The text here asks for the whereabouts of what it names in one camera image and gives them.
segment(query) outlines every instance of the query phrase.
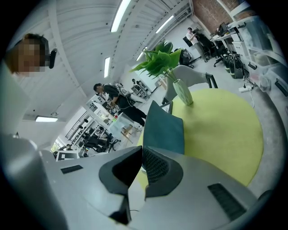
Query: white cable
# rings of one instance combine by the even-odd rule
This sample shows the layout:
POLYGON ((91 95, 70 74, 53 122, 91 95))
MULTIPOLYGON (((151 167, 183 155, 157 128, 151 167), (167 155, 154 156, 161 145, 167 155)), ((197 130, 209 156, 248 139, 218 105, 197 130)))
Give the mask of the white cable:
POLYGON ((253 108, 255 107, 255 102, 254 102, 254 100, 253 100, 253 97, 252 97, 252 93, 251 93, 251 90, 249 89, 249 92, 250 92, 250 95, 251 95, 251 99, 252 99, 252 101, 253 101, 253 108))

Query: potted plant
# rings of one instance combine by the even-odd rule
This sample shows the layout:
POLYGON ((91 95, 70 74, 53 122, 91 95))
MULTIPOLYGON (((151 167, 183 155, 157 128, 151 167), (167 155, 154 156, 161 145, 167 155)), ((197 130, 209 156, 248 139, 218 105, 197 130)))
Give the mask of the potted plant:
POLYGON ((141 73, 147 71, 149 77, 158 77, 163 74, 168 78, 168 80, 173 82, 174 89, 179 98, 186 105, 191 105, 193 100, 188 87, 182 80, 177 79, 173 72, 173 69, 178 65, 181 49, 171 53, 172 49, 173 44, 171 42, 161 42, 156 46, 155 50, 145 50, 144 53, 146 61, 140 63, 134 69, 130 70, 130 72, 143 69, 141 73))

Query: black t-shirt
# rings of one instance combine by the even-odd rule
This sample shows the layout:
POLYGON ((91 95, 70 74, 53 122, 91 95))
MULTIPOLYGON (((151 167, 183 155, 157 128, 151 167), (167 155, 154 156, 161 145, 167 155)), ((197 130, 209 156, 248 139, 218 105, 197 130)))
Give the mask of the black t-shirt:
POLYGON ((105 93, 108 93, 110 100, 113 100, 114 97, 119 97, 116 101, 116 105, 118 105, 120 108, 124 109, 129 106, 127 98, 120 95, 115 86, 105 84, 103 86, 103 90, 105 93))

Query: yellow table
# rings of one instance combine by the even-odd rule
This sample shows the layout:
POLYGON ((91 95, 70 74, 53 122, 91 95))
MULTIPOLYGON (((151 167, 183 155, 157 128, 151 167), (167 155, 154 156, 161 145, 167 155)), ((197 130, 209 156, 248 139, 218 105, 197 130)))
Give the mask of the yellow table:
MULTIPOLYGON (((172 114, 183 119, 185 155, 203 159, 243 185, 253 179, 263 153, 263 133, 254 109, 229 91, 208 88, 191 92, 193 104, 173 100, 172 114)), ((140 136, 138 145, 142 145, 140 136)), ((137 179, 143 188, 147 176, 137 179)))

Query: yellow-green tabletop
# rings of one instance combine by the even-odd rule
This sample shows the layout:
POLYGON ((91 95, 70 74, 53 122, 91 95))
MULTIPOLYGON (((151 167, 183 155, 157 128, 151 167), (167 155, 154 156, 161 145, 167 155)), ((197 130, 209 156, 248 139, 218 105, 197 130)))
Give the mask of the yellow-green tabletop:
MULTIPOLYGON (((185 155, 203 159, 247 186, 263 153, 263 133, 254 109, 229 91, 207 88, 191 92, 193 104, 173 100, 172 114, 183 119, 185 155)), ((140 136, 138 145, 142 145, 140 136)), ((137 179, 145 188, 146 175, 137 179)))

